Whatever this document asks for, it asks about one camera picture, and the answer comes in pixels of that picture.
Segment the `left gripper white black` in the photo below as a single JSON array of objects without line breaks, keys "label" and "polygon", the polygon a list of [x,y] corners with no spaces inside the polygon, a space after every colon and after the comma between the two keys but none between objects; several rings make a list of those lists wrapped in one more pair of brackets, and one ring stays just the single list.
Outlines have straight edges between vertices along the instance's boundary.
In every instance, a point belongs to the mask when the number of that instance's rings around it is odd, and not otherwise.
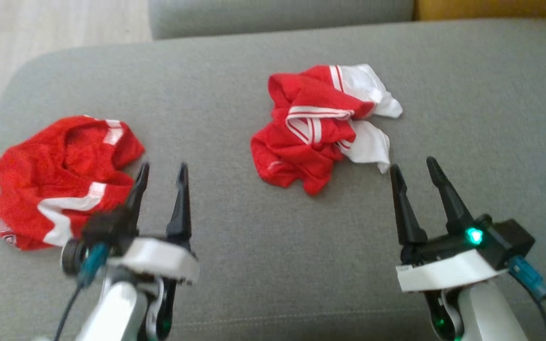
[{"label": "left gripper white black", "polygon": [[[137,224],[143,194],[149,181],[150,163],[143,162],[135,177],[125,207],[128,224]],[[191,204],[188,164],[183,162],[176,179],[173,215],[165,238],[135,237],[122,255],[108,259],[108,266],[121,266],[136,274],[159,276],[183,285],[193,285],[200,277],[200,264],[191,250]]]}]

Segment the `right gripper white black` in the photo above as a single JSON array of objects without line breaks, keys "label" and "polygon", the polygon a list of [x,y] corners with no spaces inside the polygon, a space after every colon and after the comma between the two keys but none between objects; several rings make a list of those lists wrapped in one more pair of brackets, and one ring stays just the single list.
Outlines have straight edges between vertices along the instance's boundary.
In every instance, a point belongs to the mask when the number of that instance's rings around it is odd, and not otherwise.
[{"label": "right gripper white black", "polygon": [[438,189],[449,234],[428,241],[407,196],[408,186],[398,164],[390,168],[398,242],[402,246],[423,244],[410,250],[407,264],[396,266],[403,293],[450,289],[490,280],[506,272],[495,269],[482,255],[492,244],[492,231],[506,222],[483,219],[476,225],[461,196],[434,157],[427,157],[431,181]]}]

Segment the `red mesh shorts white stripes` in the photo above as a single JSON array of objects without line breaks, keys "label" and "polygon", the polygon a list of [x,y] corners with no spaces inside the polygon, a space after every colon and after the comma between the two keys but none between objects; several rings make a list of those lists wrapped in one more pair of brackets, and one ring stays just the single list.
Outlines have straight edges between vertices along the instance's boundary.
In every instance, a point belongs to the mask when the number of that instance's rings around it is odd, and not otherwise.
[{"label": "red mesh shorts white stripes", "polygon": [[22,251],[64,246],[89,218],[123,204],[126,168],[145,147],[128,124],[59,119],[0,157],[0,238]]}]

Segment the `red jersey with white sleeves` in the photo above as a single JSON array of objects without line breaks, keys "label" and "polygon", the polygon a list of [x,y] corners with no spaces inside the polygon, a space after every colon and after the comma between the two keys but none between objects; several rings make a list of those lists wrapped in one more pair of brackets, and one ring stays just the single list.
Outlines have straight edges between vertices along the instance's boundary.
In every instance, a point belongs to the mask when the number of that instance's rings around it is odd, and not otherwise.
[{"label": "red jersey with white sleeves", "polygon": [[256,172],[286,188],[300,180],[310,196],[330,181],[336,162],[390,166],[390,139],[370,122],[399,118],[403,108],[368,64],[315,65],[268,81],[271,122],[250,141]]}]

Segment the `grey fabric sofa seat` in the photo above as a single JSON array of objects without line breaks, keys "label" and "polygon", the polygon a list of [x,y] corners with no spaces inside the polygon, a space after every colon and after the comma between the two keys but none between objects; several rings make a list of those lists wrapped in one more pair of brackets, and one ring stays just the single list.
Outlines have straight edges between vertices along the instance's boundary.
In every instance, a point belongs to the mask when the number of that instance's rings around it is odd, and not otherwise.
[{"label": "grey fabric sofa seat", "polygon": [[[200,278],[175,299],[171,341],[430,341],[421,295],[401,292],[391,183],[336,164],[315,197],[266,184],[251,136],[267,124],[267,80],[316,64],[369,64],[403,106],[373,117],[390,138],[429,237],[446,233],[433,156],[473,216],[513,218],[537,242],[546,281],[546,20],[357,26],[101,45],[22,66],[0,100],[0,156],[57,119],[119,119],[146,147],[139,216],[162,233],[189,166]],[[74,290],[59,249],[0,239],[0,341],[52,337]]]}]

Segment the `yellow cushion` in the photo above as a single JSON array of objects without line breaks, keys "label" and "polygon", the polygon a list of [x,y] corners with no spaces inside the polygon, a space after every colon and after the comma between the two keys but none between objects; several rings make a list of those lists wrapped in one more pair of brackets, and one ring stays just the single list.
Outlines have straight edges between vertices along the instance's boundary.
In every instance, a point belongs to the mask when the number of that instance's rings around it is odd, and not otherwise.
[{"label": "yellow cushion", "polygon": [[416,21],[546,18],[546,0],[414,0]]}]

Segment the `grey sofa back cushion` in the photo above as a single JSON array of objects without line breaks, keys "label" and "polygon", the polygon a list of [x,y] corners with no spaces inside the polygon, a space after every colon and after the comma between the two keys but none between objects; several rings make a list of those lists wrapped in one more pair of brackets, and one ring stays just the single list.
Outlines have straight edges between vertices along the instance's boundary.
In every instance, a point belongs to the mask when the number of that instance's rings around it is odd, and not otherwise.
[{"label": "grey sofa back cushion", "polygon": [[148,0],[154,40],[412,21],[415,0]]}]

